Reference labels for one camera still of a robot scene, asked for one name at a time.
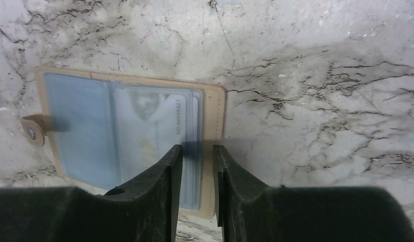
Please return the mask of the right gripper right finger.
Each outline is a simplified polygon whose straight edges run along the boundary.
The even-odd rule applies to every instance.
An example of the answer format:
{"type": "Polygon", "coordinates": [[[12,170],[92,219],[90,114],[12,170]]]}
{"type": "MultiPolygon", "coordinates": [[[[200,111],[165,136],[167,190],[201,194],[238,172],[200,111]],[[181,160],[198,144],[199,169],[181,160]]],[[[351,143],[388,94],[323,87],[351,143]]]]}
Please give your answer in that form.
{"type": "Polygon", "coordinates": [[[213,148],[224,241],[414,241],[399,203],[377,187],[271,187],[213,148]]]}

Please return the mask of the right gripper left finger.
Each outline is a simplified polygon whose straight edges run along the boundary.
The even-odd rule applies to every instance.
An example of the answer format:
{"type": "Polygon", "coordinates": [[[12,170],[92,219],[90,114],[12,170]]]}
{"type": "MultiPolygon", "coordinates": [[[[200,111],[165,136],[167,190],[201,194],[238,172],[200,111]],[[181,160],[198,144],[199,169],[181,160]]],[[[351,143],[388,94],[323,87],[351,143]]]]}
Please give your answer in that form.
{"type": "Polygon", "coordinates": [[[78,187],[0,188],[0,241],[175,241],[183,150],[93,195],[78,187]]]}

